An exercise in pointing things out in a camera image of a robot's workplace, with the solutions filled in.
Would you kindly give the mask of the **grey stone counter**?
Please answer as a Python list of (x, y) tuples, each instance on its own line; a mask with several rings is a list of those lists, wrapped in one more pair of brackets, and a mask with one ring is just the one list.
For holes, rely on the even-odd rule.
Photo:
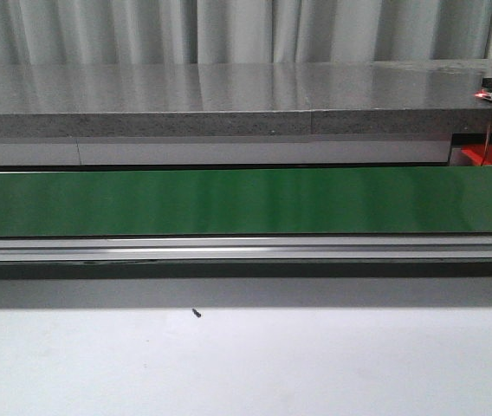
[(446, 165), (492, 60), (0, 66), (0, 168)]

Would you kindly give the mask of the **green conveyor belt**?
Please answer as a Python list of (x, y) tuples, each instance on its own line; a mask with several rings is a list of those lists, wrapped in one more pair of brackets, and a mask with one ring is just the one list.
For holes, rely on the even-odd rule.
[(0, 237), (492, 233), (492, 166), (0, 173)]

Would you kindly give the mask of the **white curtain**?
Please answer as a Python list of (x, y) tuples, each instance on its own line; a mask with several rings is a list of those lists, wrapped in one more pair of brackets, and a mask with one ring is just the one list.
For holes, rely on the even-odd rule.
[(492, 58), (492, 1), (0, 1), (0, 64)]

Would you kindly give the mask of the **aluminium conveyor frame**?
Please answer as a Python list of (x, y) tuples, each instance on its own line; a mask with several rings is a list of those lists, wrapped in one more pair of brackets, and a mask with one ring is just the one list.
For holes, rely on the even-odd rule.
[(0, 239), (0, 309), (492, 307), (492, 235)]

